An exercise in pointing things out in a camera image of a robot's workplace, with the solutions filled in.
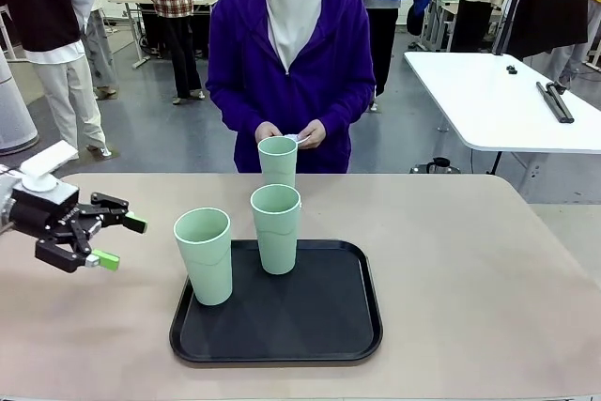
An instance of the hand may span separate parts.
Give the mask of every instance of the hand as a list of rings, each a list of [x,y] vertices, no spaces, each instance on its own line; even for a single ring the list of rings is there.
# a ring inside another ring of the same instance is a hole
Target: hand
[[[309,139],[299,145],[299,149],[315,149],[319,147],[323,140],[326,139],[326,128],[319,119],[315,119],[309,123],[304,130],[299,133],[299,141],[304,140],[307,136]]]
[[[275,127],[270,122],[262,122],[259,127],[254,131],[254,139],[256,143],[259,144],[265,138],[270,138],[271,136],[282,136],[282,133],[279,131],[277,127]]]

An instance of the tray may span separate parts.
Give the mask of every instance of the tray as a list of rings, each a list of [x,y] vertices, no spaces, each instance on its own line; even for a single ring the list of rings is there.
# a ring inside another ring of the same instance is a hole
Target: tray
[[[186,281],[169,334],[184,361],[356,362],[382,340],[365,254],[335,240],[299,240],[286,275],[261,268],[256,240],[232,241],[234,292],[221,305],[196,300]]]

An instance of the purple hoodie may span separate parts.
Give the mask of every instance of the purple hoodie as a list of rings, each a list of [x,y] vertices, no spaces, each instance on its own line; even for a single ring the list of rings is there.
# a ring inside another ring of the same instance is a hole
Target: purple hoodie
[[[288,74],[270,44],[268,20],[267,0],[220,0],[211,17],[207,88],[238,133],[238,170],[261,172],[254,132],[262,122],[286,135],[320,119],[328,135],[317,149],[299,151],[297,172],[345,173],[348,128],[376,84],[362,0],[322,0],[316,30]]]

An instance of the white cylinder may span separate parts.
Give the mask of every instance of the white cylinder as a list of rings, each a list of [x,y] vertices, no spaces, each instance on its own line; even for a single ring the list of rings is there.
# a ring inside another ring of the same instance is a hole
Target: white cylinder
[[[0,50],[0,155],[19,152],[38,141],[38,130]]]

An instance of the green plastic cup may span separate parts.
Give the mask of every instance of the green plastic cup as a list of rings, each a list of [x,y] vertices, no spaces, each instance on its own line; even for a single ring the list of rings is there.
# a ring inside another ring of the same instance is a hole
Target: green plastic cup
[[[287,185],[267,185],[251,196],[263,270],[286,274],[297,261],[301,195]]]
[[[229,216],[217,208],[198,208],[183,214],[173,231],[198,301],[227,301],[233,289]]]
[[[267,185],[294,187],[299,145],[285,136],[271,136],[259,143],[261,172]]]

